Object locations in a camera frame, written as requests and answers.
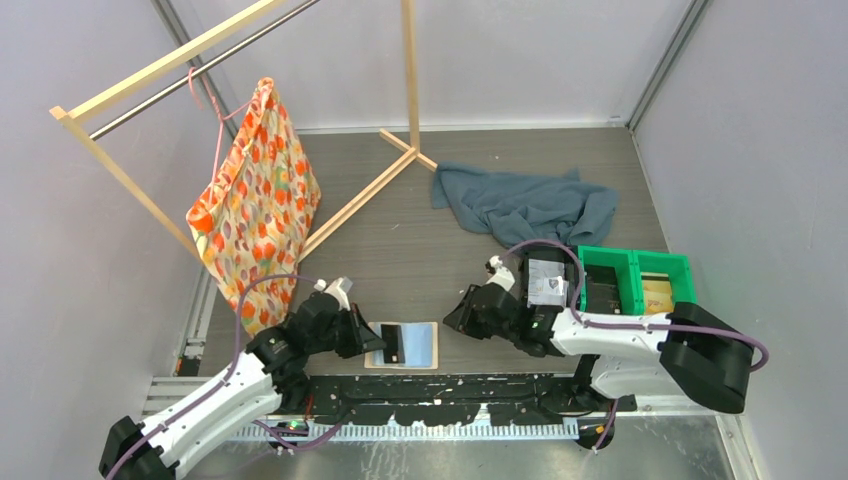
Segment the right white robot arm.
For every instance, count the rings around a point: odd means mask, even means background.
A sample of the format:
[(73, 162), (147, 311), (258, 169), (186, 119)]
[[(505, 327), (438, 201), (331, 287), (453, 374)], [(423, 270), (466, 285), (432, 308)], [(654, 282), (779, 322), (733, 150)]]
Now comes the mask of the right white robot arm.
[(443, 322), (475, 339), (500, 337), (534, 357), (589, 359), (571, 387), (574, 403), (596, 410), (629, 395), (678, 395), (725, 414), (746, 405), (755, 341), (691, 302), (669, 313), (589, 313), (570, 305), (573, 265), (529, 260), (520, 279), (497, 256)]

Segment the black VIP credit card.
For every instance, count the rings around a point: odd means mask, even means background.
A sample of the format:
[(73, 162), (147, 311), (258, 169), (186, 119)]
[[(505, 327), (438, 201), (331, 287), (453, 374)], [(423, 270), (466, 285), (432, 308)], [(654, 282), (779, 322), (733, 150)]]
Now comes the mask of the black VIP credit card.
[(383, 362), (388, 365), (401, 365), (405, 362), (403, 329), (400, 324), (381, 324), (381, 338), (385, 342)]

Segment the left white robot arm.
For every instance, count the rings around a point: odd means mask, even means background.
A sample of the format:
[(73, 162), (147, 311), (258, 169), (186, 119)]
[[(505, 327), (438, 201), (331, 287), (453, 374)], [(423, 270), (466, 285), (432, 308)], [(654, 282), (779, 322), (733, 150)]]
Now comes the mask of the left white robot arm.
[(219, 374), (139, 422), (109, 430), (98, 465), (106, 479), (183, 479), (224, 440), (279, 410), (298, 412), (309, 390), (310, 356), (351, 358), (385, 348), (348, 298), (347, 277), (319, 281), (285, 320), (259, 332)]

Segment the beige leather card holder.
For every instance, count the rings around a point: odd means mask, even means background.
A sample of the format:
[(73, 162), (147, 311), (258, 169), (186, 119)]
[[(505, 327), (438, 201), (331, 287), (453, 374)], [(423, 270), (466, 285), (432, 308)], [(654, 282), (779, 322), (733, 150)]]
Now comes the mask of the beige leather card holder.
[(405, 362), (388, 365), (383, 362), (383, 352), (365, 354), (366, 369), (436, 370), (439, 366), (438, 324), (436, 322), (371, 322), (369, 326), (381, 337), (381, 324), (400, 324), (403, 329)]

